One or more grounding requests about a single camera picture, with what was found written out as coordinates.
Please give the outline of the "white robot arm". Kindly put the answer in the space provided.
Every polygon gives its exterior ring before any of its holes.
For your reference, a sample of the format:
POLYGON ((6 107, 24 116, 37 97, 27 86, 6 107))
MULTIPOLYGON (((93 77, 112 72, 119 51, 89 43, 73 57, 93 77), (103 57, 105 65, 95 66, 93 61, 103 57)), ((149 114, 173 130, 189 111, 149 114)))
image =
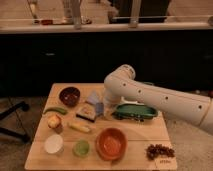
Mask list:
POLYGON ((124 64, 104 79, 104 101, 117 105, 124 97, 173 114, 213 135, 213 99, 135 81, 135 70, 124 64))

